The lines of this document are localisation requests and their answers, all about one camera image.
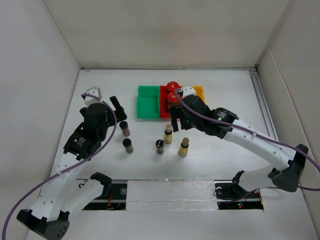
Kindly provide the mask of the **taped black-cap spice bottle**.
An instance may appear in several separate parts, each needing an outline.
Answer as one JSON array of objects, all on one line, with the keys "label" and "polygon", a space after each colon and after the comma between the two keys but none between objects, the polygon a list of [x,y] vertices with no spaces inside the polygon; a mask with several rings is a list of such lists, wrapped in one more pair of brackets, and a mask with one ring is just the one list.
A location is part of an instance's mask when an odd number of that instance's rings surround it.
[{"label": "taped black-cap spice bottle", "polygon": [[164,152],[165,152],[165,142],[162,140],[162,139],[158,139],[156,142],[155,142],[155,147],[156,147],[156,153],[158,155],[162,155]]}]

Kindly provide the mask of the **red-lid chili sauce jar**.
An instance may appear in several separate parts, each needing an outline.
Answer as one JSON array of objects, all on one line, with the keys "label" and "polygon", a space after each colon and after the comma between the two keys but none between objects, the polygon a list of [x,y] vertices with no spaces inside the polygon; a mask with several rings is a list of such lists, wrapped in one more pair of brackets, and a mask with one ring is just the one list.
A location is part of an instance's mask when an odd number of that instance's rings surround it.
[{"label": "red-lid chili sauce jar", "polygon": [[170,81],[166,85],[167,92],[174,92],[177,88],[180,88],[180,85],[176,81]]}]

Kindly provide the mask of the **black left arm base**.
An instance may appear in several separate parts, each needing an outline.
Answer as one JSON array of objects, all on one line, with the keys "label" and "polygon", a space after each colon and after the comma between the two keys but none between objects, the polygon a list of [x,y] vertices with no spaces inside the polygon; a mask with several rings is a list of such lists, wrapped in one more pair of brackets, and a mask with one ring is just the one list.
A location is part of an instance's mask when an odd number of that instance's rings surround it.
[{"label": "black left arm base", "polygon": [[112,180],[111,187],[103,188],[102,194],[88,203],[84,211],[124,211],[128,192],[127,180]]}]

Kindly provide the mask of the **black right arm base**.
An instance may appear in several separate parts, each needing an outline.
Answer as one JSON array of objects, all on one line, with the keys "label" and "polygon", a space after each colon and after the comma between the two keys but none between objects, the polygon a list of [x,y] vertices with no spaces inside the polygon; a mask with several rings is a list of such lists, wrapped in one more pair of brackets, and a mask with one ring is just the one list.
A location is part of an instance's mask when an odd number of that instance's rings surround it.
[{"label": "black right arm base", "polygon": [[215,182],[213,195],[217,199],[218,210],[263,210],[263,201],[259,189],[247,191],[239,186],[239,171],[231,181]]}]

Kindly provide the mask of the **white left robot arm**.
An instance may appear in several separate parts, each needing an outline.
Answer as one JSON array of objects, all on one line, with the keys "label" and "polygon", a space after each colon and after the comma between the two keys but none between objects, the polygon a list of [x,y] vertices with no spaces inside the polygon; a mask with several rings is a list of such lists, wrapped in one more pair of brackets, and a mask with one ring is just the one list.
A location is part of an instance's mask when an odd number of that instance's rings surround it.
[{"label": "white left robot arm", "polygon": [[70,226],[70,219],[97,197],[107,198],[112,191],[112,179],[100,172],[90,176],[75,193],[77,177],[89,161],[102,151],[112,139],[110,127],[126,120],[124,108],[116,96],[109,99],[114,106],[99,96],[84,93],[86,104],[80,109],[83,122],[67,140],[54,175],[44,184],[37,201],[19,211],[16,219],[29,230],[46,240],[61,240]]}]

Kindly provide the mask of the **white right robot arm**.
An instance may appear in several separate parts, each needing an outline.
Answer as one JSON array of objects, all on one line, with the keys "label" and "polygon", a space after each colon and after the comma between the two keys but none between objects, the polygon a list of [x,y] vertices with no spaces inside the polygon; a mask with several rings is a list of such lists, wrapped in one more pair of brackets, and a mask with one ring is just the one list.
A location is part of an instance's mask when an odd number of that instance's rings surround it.
[{"label": "white right robot arm", "polygon": [[235,113],[222,107],[210,109],[195,95],[184,97],[181,103],[170,107],[169,112],[174,132],[194,128],[241,146],[269,163],[253,171],[239,171],[231,183],[235,196],[243,197],[249,191],[268,187],[291,193],[298,189],[306,163],[304,154],[308,152],[305,145],[300,144],[297,149],[278,145],[270,137],[251,128]]}]

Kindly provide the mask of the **yellow-label oil bottle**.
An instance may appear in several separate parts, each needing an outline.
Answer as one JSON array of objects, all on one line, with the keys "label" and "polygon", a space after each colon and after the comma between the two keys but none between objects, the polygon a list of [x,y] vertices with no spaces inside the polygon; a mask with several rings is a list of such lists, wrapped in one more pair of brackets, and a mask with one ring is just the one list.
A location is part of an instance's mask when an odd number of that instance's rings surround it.
[{"label": "yellow-label oil bottle", "polygon": [[190,140],[187,137],[184,137],[181,141],[178,154],[182,157],[185,157],[188,154]]},{"label": "yellow-label oil bottle", "polygon": [[170,144],[172,142],[172,139],[173,139],[172,134],[173,134],[173,127],[171,126],[171,124],[167,124],[165,126],[164,138],[163,138],[163,141],[166,144]]}]

